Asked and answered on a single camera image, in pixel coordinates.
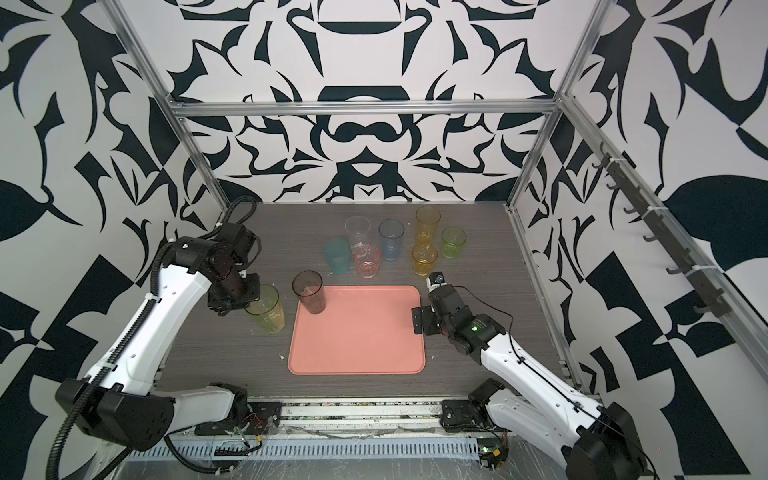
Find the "tall green glass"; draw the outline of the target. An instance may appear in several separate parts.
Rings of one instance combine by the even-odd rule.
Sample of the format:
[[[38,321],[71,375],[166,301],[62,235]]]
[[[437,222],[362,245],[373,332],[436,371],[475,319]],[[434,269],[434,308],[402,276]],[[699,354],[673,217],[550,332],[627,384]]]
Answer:
[[[279,333],[285,327],[281,295],[273,285],[262,284],[259,298],[251,301],[245,311],[270,333]]]

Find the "tall dark grey glass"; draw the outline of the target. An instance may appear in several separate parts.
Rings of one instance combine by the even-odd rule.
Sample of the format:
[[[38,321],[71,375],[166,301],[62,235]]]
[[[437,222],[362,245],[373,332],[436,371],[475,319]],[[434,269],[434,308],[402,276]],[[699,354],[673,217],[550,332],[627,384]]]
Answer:
[[[314,270],[298,273],[292,281],[292,290],[306,310],[317,315],[326,308],[323,277]]]

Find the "tall clear glass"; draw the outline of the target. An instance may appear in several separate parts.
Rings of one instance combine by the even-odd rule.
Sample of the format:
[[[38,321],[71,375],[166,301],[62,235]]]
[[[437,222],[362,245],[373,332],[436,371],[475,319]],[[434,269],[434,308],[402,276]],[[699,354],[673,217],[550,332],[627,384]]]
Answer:
[[[349,217],[344,223],[347,240],[352,251],[371,243],[371,221],[362,215]]]

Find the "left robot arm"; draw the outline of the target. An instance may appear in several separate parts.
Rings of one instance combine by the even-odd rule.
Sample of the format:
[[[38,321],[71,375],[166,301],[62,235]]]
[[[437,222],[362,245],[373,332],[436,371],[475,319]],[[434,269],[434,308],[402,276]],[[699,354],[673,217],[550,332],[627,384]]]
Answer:
[[[226,383],[176,393],[157,393],[156,377],[192,308],[201,298],[223,317],[261,297],[258,274],[249,267],[262,251],[261,239],[235,209],[258,201],[244,195],[232,201],[212,231],[180,237],[162,246],[149,269],[149,291],[119,338],[81,379],[61,383],[55,399],[67,416],[55,436],[45,476],[57,479],[66,441],[73,429],[122,446],[97,478],[106,478],[134,451],[165,442],[201,424],[240,429],[249,414],[247,393]]]

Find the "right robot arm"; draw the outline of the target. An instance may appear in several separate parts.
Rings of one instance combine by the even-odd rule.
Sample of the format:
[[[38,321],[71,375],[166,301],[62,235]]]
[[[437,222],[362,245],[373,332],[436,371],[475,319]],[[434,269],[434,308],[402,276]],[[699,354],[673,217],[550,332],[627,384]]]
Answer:
[[[429,285],[428,303],[412,311],[415,333],[441,334],[498,377],[477,389],[476,404],[496,427],[523,438],[564,468],[570,479],[638,479],[654,474],[632,416],[561,380],[531,356],[510,328],[475,314],[458,287]]]

